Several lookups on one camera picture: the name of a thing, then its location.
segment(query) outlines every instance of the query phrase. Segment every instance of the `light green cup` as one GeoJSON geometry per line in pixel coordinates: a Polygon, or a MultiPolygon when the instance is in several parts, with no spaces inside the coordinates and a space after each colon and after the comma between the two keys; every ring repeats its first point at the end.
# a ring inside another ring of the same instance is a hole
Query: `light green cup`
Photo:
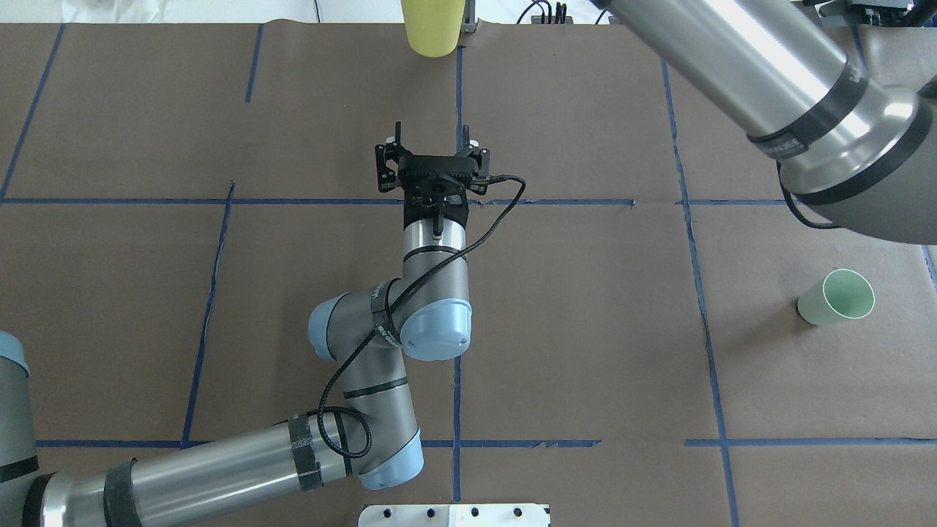
{"type": "Polygon", "coordinates": [[[849,269],[826,275],[797,300],[797,312],[813,325],[859,320],[875,307],[875,292],[869,281],[849,269]]]}

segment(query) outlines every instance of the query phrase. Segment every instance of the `black wire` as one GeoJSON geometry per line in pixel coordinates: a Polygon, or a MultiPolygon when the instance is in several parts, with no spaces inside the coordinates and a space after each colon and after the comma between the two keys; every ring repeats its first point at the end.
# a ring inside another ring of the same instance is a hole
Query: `black wire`
{"type": "MultiPolygon", "coordinates": [[[[543,4],[546,4],[548,8],[550,7],[550,3],[546,2],[545,0],[533,0],[532,2],[530,2],[530,5],[528,6],[528,8],[524,9],[524,12],[521,13],[521,16],[517,17],[517,23],[521,23],[521,21],[524,20],[524,15],[528,14],[528,11],[530,11],[530,9],[533,8],[534,6],[540,7],[540,12],[541,12],[540,16],[541,18],[543,18],[543,16],[546,14],[546,11],[543,10],[543,4]]],[[[552,8],[550,10],[550,16],[553,16],[552,8]]]]}
{"type": "MultiPolygon", "coordinates": [[[[423,273],[419,278],[415,279],[409,286],[407,286],[406,289],[404,289],[403,293],[401,293],[400,296],[397,297],[397,299],[390,305],[390,307],[387,308],[388,316],[393,314],[394,311],[397,308],[399,308],[404,302],[410,300],[418,291],[420,291],[423,288],[424,285],[426,285],[426,283],[429,282],[431,278],[433,278],[439,271],[444,269],[446,265],[449,265],[452,262],[455,262],[456,260],[458,260],[459,258],[462,258],[466,254],[469,254],[470,252],[478,248],[481,244],[483,244],[485,240],[487,240],[488,237],[491,236],[491,234],[495,231],[495,229],[498,228],[501,221],[504,220],[504,217],[506,217],[508,213],[511,212],[511,210],[517,206],[517,204],[521,200],[521,196],[524,195],[524,190],[527,188],[527,182],[524,181],[523,178],[517,177],[516,175],[500,175],[498,177],[493,177],[491,178],[490,184],[502,183],[508,180],[516,181],[517,183],[520,184],[520,188],[517,190],[517,194],[514,195],[511,202],[508,203],[508,206],[504,208],[501,214],[499,214],[498,217],[495,219],[495,221],[491,224],[491,227],[488,228],[488,231],[485,232],[485,234],[483,234],[481,238],[476,240],[475,243],[457,251],[455,254],[453,254],[449,258],[446,258],[442,262],[437,263],[431,269],[423,273]]],[[[349,459],[363,458],[364,456],[367,455],[368,452],[371,451],[371,445],[372,445],[371,428],[368,427],[367,420],[364,418],[364,414],[362,414],[361,412],[353,408],[346,408],[343,406],[325,406],[325,401],[329,398],[329,394],[332,393],[332,388],[335,386],[335,383],[338,382],[338,378],[341,377],[342,373],[344,373],[346,369],[348,369],[348,367],[351,365],[351,362],[354,361],[354,359],[358,358],[358,355],[361,354],[364,348],[367,347],[367,344],[377,334],[378,334],[378,331],[376,329],[372,329],[371,332],[367,334],[367,337],[364,337],[361,343],[358,344],[358,347],[355,348],[354,352],[352,352],[351,355],[349,355],[349,358],[345,359],[345,362],[343,362],[342,365],[338,367],[338,369],[335,371],[335,374],[332,375],[332,379],[329,379],[329,383],[325,385],[325,389],[322,390],[322,397],[319,399],[319,407],[313,412],[310,412],[307,414],[307,415],[316,414],[316,424],[319,426],[319,435],[321,436],[322,440],[325,442],[325,445],[328,446],[329,449],[331,449],[333,452],[335,452],[336,454],[344,458],[349,458],[349,459]],[[348,414],[354,417],[356,421],[361,423],[362,428],[364,428],[364,448],[362,448],[358,452],[350,452],[349,450],[346,450],[342,448],[341,446],[335,444],[335,442],[333,442],[332,439],[329,438],[329,434],[325,430],[324,417],[325,417],[326,412],[338,412],[341,414],[348,414]]]]}
{"type": "MultiPolygon", "coordinates": [[[[780,163],[778,163],[778,181],[779,182],[781,181],[781,164],[780,163]]],[[[811,229],[819,229],[822,231],[828,231],[830,229],[842,228],[836,223],[816,223],[807,219],[807,217],[804,216],[802,212],[800,212],[800,209],[797,208],[796,203],[794,203],[794,197],[791,196],[791,192],[787,188],[784,188],[783,183],[781,183],[781,194],[784,195],[784,202],[787,203],[787,208],[790,209],[791,214],[793,214],[794,217],[797,218],[798,221],[810,227],[811,229]]]]}

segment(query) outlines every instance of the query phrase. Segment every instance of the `green cup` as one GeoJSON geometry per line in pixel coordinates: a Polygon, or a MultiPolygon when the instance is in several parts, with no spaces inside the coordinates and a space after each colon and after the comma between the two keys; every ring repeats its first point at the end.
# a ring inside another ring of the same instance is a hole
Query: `green cup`
{"type": "Polygon", "coordinates": [[[869,281],[849,269],[837,269],[802,294],[797,312],[813,325],[859,320],[875,307],[869,281]]]}

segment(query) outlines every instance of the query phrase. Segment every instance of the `light blue joint cap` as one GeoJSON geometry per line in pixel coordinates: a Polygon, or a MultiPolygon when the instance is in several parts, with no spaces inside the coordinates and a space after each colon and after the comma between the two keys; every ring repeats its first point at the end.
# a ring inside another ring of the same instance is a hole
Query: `light blue joint cap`
{"type": "Polygon", "coordinates": [[[471,304],[443,298],[417,309],[400,328],[404,353],[417,360],[449,360],[471,344],[471,304]]]}
{"type": "Polygon", "coordinates": [[[326,335],[329,330],[329,320],[332,319],[332,311],[335,310],[335,305],[338,304],[338,301],[345,297],[345,294],[336,296],[332,300],[322,302],[316,306],[316,308],[312,310],[312,314],[309,315],[309,327],[307,328],[309,342],[312,343],[313,348],[316,348],[316,355],[322,360],[335,362],[335,357],[329,352],[329,343],[326,335]]]}
{"type": "Polygon", "coordinates": [[[26,355],[22,352],[22,344],[9,333],[0,331],[0,357],[9,359],[26,370],[26,377],[29,377],[29,367],[26,366],[26,355]]]}
{"type": "Polygon", "coordinates": [[[381,490],[407,483],[423,469],[423,444],[420,429],[403,448],[378,468],[361,474],[361,484],[368,490],[381,490]]]}

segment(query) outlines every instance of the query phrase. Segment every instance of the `white floor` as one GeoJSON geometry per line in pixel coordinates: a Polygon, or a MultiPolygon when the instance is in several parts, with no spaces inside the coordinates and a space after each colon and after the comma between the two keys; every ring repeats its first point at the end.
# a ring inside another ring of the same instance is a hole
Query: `white floor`
{"type": "MultiPolygon", "coordinates": [[[[0,23],[403,22],[400,0],[318,0],[318,4],[321,21],[314,0],[9,0],[0,3],[0,23]]],[[[567,4],[567,14],[576,23],[595,23],[599,16],[589,0],[567,4]]],[[[489,22],[515,23],[527,5],[527,0],[478,0],[476,15],[489,22]]]]}

